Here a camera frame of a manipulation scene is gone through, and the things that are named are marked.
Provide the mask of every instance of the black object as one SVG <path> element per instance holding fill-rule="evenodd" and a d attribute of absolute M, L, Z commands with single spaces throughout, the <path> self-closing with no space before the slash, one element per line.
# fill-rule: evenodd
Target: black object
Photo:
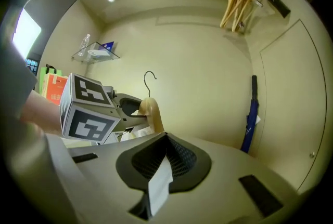
<path fill-rule="evenodd" d="M 268 217 L 283 207 L 283 204 L 254 175 L 245 176 L 238 180 L 264 217 Z"/>
<path fill-rule="evenodd" d="M 122 98 L 119 101 L 119 108 L 129 117 L 146 118 L 144 115 L 132 115 L 135 111 L 139 110 L 141 102 L 131 98 Z"/>
<path fill-rule="evenodd" d="M 280 0 L 268 0 L 279 11 L 283 18 L 290 13 L 290 9 Z"/>
<path fill-rule="evenodd" d="M 252 76 L 252 99 L 258 100 L 258 83 L 257 83 L 257 76 Z"/>
<path fill-rule="evenodd" d="M 93 160 L 96 158 L 98 158 L 98 155 L 96 155 L 95 153 L 89 153 L 89 154 L 85 154 L 85 155 L 78 155 L 78 156 L 72 157 L 72 159 L 75 163 L 85 162 L 85 161 Z"/>
<path fill-rule="evenodd" d="M 54 68 L 53 66 L 51 66 L 51 65 L 46 65 L 46 73 L 45 74 L 48 74 L 48 71 L 50 70 L 50 69 L 54 69 L 54 74 L 57 74 L 57 69 L 56 68 Z"/>
<path fill-rule="evenodd" d="M 173 177 L 169 184 L 169 193 L 195 188 L 205 179 L 212 164 L 204 150 L 168 133 L 161 133 L 124 151 L 116 161 L 117 172 L 128 187 L 144 192 L 142 199 L 130 213 L 144 219 L 151 217 L 148 182 L 165 156 L 171 164 Z"/>
<path fill-rule="evenodd" d="M 146 74 L 148 73 L 148 72 L 150 72 L 153 76 L 154 76 L 154 78 L 155 78 L 155 80 L 157 80 L 157 78 L 155 77 L 155 74 L 152 72 L 152 71 L 146 71 L 146 73 L 145 73 L 145 75 L 144 75 L 144 83 L 145 83 L 145 86 L 147 87 L 147 89 L 148 89 L 148 97 L 150 97 L 150 89 L 149 89 L 149 87 L 148 87 L 148 85 L 147 85 L 147 83 L 146 83 Z"/>
<path fill-rule="evenodd" d="M 257 76 L 252 76 L 252 99 L 250 106 L 250 113 L 247 115 L 246 120 L 246 131 L 244 136 L 243 144 L 241 145 L 241 151 L 248 153 L 251 146 L 252 137 L 255 129 L 255 122 L 257 121 L 258 114 L 258 84 L 257 84 Z"/>

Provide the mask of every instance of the beige wall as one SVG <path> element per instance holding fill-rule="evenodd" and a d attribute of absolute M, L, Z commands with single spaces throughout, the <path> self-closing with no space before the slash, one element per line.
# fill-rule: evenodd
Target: beige wall
<path fill-rule="evenodd" d="M 258 147 L 261 147 L 260 141 L 262 136 L 264 136 L 263 126 L 265 124 L 266 87 L 260 51 L 300 19 L 318 51 L 324 71 L 327 93 L 324 135 L 319 152 L 316 154 L 313 167 L 299 189 L 300 192 L 303 192 L 319 182 L 332 154 L 333 138 L 331 133 L 333 131 L 333 123 L 330 120 L 333 117 L 333 43 L 319 17 L 305 0 L 282 1 L 291 10 L 291 14 L 287 18 L 282 18 L 277 11 L 267 10 L 270 6 L 264 3 L 265 6 L 256 12 L 256 15 L 259 17 L 252 18 L 252 23 L 247 24 L 247 34 L 245 38 L 249 46 L 253 72 L 258 76 L 259 116 L 262 118 L 262 121 L 256 127 L 250 153 L 256 156 Z M 300 36 L 302 36 L 302 34 L 295 34 L 294 38 L 296 39 Z"/>
<path fill-rule="evenodd" d="M 208 9 L 173 7 L 134 15 L 107 28 L 101 43 L 118 43 L 119 60 L 89 66 L 88 77 L 144 99 L 143 81 L 164 128 L 240 148 L 250 106 L 252 66 L 243 38 L 219 27 Z"/>
<path fill-rule="evenodd" d="M 298 189 L 318 152 L 326 112 L 316 48 L 301 21 L 260 52 L 265 123 L 256 157 Z"/>
<path fill-rule="evenodd" d="M 72 72 L 84 75 L 87 66 L 71 61 L 71 56 L 79 50 L 87 34 L 91 35 L 90 42 L 97 41 L 102 28 L 101 22 L 77 0 L 54 29 L 44 49 L 40 66 L 52 65 L 62 70 L 65 76 Z"/>

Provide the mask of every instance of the person's arm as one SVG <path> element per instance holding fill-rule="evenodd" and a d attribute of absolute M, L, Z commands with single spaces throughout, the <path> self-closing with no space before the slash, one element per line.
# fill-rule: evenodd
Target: person's arm
<path fill-rule="evenodd" d="M 20 119 L 24 122 L 35 123 L 46 133 L 62 135 L 59 106 L 35 91 L 31 91 L 25 102 Z"/>

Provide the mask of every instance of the white paper tag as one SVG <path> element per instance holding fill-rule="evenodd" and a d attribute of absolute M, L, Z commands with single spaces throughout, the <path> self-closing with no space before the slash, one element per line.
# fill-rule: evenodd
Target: white paper tag
<path fill-rule="evenodd" d="M 155 175 L 148 182 L 150 211 L 153 216 L 168 199 L 169 183 L 172 181 L 171 164 L 165 156 Z"/>
<path fill-rule="evenodd" d="M 257 119 L 255 120 L 255 124 L 257 125 L 257 123 L 261 121 L 260 117 L 257 115 Z"/>
<path fill-rule="evenodd" d="M 53 81 L 52 81 L 52 83 L 53 83 L 54 85 L 57 83 L 57 75 L 56 75 L 56 74 L 53 76 Z"/>
<path fill-rule="evenodd" d="M 109 56 L 109 52 L 107 50 L 88 50 L 88 53 L 92 56 Z"/>
<path fill-rule="evenodd" d="M 143 128 L 141 130 L 137 130 L 137 131 L 133 131 L 132 133 L 134 133 L 137 137 L 142 137 L 145 135 L 151 135 L 154 133 L 154 131 L 148 126 L 146 128 Z"/>

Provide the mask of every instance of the orange shopping bag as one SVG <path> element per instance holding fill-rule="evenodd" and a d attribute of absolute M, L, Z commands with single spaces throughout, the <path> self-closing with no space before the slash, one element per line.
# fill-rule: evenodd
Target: orange shopping bag
<path fill-rule="evenodd" d="M 56 105 L 60 104 L 60 98 L 67 81 L 66 76 L 48 73 L 43 80 L 42 96 Z"/>

